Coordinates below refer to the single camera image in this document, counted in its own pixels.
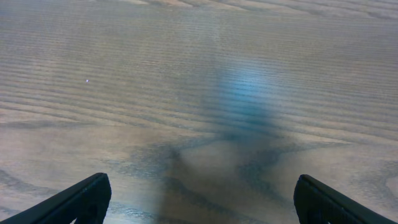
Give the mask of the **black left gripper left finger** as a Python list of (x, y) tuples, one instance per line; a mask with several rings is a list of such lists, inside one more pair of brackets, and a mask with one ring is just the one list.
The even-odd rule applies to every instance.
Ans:
[(99, 172), (1, 224), (103, 224), (110, 200), (108, 175)]

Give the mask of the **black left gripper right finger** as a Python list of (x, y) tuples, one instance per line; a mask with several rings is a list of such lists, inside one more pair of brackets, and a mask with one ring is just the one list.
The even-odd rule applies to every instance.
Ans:
[(397, 224), (307, 174), (296, 183), (294, 205), (300, 224)]

